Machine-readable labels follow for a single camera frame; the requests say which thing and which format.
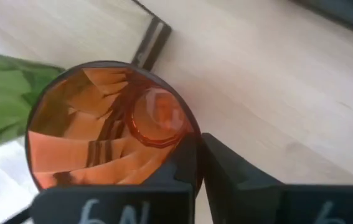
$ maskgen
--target green fabric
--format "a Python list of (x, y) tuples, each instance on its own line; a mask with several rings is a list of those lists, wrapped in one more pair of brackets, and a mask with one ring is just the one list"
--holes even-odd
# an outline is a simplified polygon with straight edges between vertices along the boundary
[(43, 88), (62, 68), (0, 55), (0, 143), (22, 135)]

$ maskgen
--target wooden table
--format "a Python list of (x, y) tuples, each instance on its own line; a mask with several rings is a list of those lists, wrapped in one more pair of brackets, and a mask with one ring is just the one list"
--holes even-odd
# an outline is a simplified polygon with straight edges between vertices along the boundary
[[(141, 2), (174, 29), (153, 72), (180, 92), (203, 132), (283, 182), (353, 184), (353, 31), (285, 0)], [(61, 16), (53, 20), (52, 34), (63, 35)], [(105, 42), (101, 35), (87, 39)], [(102, 50), (68, 41), (63, 51), (90, 50), (56, 57), (43, 42), (34, 53), (70, 65)], [(205, 189), (196, 223), (211, 223)]]

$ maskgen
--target green cloth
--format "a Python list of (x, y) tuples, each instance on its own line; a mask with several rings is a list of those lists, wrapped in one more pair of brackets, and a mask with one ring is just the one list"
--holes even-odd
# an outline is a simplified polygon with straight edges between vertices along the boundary
[(0, 143), (24, 134), (31, 107), (43, 88), (62, 71), (0, 55)]

